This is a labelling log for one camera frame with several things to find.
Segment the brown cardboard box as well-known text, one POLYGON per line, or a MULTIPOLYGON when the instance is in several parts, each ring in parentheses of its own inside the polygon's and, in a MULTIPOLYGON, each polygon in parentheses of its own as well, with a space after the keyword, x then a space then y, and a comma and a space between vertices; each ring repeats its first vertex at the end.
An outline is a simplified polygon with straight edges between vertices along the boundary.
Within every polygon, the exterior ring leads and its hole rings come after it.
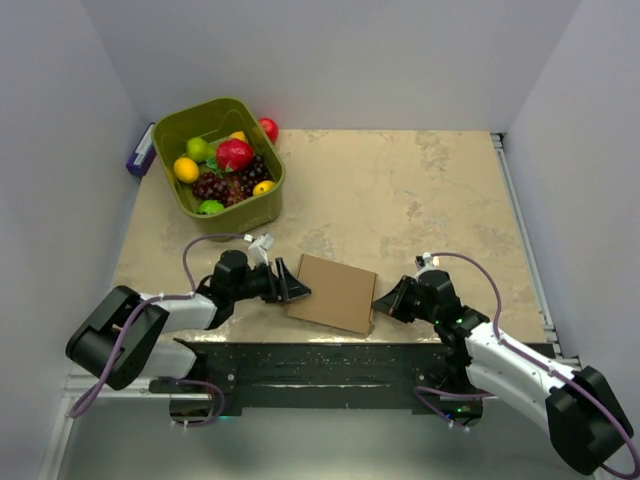
POLYGON ((359 335, 371 332, 376 273, 303 254, 297 278, 311 294, 293 301, 288 316, 359 335))

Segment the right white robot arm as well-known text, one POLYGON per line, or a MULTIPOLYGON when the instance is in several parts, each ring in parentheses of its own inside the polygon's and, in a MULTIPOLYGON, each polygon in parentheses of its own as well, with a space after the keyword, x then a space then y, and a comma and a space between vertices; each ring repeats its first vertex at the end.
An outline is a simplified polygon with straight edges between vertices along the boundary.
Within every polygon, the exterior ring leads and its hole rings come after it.
POLYGON ((632 444, 633 428, 598 370, 577 370, 512 339, 462 304, 447 272, 423 269, 405 276, 372 307, 403 323, 431 323, 450 350, 448 386, 472 390, 474 398, 495 396, 523 414, 576 472, 590 475, 632 444))

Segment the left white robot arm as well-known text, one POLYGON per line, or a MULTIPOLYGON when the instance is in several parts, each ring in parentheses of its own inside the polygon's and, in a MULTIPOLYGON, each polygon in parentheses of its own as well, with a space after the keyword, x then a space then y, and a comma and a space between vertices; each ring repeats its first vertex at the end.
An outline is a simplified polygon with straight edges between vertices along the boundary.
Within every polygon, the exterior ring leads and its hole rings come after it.
POLYGON ((240 301, 291 303, 311 293, 283 259, 251 267, 244 252, 227 250, 193 293, 149 296, 125 285, 113 288, 71 336, 65 354, 95 377, 105 376, 109 387, 122 390, 150 364, 162 334, 216 329, 240 301))

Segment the blue white small box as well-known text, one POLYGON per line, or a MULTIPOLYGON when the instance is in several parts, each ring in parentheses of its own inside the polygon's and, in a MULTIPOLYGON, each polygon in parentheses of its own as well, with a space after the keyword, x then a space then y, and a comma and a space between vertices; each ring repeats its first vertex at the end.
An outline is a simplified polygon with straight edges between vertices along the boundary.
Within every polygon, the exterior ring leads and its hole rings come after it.
POLYGON ((154 123, 148 124, 144 134, 126 161, 126 169, 137 178, 143 178, 146 175, 156 156, 152 138, 154 127, 154 123))

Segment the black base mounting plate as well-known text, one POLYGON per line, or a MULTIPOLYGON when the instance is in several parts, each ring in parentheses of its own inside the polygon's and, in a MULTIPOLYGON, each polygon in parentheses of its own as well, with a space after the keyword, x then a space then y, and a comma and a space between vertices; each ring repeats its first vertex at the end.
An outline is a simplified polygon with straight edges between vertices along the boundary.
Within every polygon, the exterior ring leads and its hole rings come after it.
POLYGON ((154 394, 170 394, 175 418, 205 415, 214 392, 224 393, 224 414, 247 408, 397 409, 426 414, 429 401, 447 417, 471 424, 483 414, 481 400, 417 396, 417 386, 467 394, 454 380, 448 350, 439 344, 202 343, 190 342, 196 362, 188 385, 154 380, 154 394))

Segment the yellow lemon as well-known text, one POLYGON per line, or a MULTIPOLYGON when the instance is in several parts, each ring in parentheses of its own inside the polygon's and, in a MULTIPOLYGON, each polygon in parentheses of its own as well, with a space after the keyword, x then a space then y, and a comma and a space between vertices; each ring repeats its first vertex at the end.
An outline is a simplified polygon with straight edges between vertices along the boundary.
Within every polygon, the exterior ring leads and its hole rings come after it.
POLYGON ((271 191, 276 186, 272 180, 264 180, 256 184, 253 188, 252 195, 259 196, 271 191))
POLYGON ((188 157, 180 157, 173 163, 176 179, 184 184, 193 184, 200 175, 198 164, 188 157))

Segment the dark purple grape bunch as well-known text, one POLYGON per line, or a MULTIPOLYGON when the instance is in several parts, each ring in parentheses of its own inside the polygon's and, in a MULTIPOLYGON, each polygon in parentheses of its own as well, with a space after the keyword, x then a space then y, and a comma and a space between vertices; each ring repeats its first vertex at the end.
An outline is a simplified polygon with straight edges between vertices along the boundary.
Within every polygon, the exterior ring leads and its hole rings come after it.
POLYGON ((198 200, 214 200, 224 207, 230 207, 251 198, 258 184, 272 180, 273 177, 264 159, 260 155, 255 155, 243 170, 229 173, 215 171, 202 173, 192 184, 192 193, 198 200))

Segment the green fruit front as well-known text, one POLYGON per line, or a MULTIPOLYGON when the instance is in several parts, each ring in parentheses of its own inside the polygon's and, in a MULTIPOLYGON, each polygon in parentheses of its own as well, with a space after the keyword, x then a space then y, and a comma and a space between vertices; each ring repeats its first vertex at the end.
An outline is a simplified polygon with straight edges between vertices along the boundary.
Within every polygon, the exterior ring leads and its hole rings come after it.
POLYGON ((197 210, 198 215, 214 215, 225 210, 225 206, 216 200, 203 201, 197 210))

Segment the red pomegranate in bin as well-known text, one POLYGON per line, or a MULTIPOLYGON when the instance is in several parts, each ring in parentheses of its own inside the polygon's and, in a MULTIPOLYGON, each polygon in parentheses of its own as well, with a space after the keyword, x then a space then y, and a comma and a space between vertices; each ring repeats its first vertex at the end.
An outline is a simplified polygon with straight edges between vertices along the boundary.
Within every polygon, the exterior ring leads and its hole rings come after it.
POLYGON ((239 141, 224 141, 216 150, 216 165, 225 172, 244 170, 253 160, 254 150, 239 141))

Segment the yellow lemon left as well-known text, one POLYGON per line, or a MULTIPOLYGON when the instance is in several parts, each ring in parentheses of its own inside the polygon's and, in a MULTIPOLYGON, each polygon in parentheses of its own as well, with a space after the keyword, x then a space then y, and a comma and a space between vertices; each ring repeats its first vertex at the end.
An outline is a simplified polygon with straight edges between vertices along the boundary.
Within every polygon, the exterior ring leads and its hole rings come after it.
POLYGON ((198 164, 188 157, 180 157, 173 163, 176 179, 184 184, 193 184, 200 175, 198 164))

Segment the yellow fruit at back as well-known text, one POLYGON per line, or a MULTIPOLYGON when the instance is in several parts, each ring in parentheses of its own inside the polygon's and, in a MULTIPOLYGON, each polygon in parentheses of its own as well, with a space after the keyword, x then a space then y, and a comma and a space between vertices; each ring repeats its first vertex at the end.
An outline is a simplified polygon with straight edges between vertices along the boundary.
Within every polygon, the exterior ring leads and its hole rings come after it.
POLYGON ((246 137, 245 133, 242 131, 237 131, 232 133, 229 137, 228 137, 229 141, 239 141, 242 142, 246 145, 249 144, 248 138, 246 137))

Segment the red apple outside bin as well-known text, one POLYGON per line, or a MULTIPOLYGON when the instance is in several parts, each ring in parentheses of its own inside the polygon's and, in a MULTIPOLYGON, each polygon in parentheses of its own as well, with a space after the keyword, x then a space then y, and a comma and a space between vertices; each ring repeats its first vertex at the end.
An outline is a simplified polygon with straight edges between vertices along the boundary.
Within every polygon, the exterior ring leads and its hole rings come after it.
POLYGON ((275 144, 279 137, 280 128, 278 124, 271 118, 263 117, 259 119, 259 124, 269 140, 275 144))

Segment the green pear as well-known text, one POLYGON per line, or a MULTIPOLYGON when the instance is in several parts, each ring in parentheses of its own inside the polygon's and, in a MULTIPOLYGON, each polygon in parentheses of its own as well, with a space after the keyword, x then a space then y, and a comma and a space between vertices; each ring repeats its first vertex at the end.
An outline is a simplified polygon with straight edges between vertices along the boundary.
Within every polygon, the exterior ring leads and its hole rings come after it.
POLYGON ((215 149, 203 138, 193 137, 186 142, 186 156, 201 164, 215 156, 215 149))

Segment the green plastic bin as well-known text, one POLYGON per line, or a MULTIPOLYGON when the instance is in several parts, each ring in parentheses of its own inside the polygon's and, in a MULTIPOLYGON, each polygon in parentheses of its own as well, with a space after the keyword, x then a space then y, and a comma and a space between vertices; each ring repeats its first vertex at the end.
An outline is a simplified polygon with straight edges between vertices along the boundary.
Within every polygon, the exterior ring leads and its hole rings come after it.
POLYGON ((223 97, 159 120, 152 142, 179 207, 200 231, 245 233, 281 214, 279 134, 275 120, 223 97))

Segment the aluminium frame rail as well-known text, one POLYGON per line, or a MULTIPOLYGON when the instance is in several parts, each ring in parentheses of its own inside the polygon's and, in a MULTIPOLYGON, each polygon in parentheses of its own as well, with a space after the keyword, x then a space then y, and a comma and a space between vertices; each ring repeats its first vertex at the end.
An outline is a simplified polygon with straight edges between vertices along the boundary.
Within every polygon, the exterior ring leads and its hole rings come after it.
POLYGON ((524 222, 524 217, 521 211, 520 203, 515 191, 514 183, 507 164, 507 156, 504 149, 504 133, 491 133, 490 134, 493 148, 496 153, 497 161, 502 174, 503 182, 509 197, 513 215, 517 224, 519 236, 523 245, 524 255, 526 263, 531 276, 533 289, 535 293, 536 302, 538 305, 539 315, 543 322, 543 330, 545 332, 546 340, 553 347, 556 358, 563 364, 581 367, 581 362, 578 356, 566 356, 563 352, 562 346, 559 341, 558 332, 553 322, 551 312, 549 310, 547 298, 542 286, 541 278, 537 268, 536 260, 532 250, 531 242, 527 232, 527 228, 524 222))

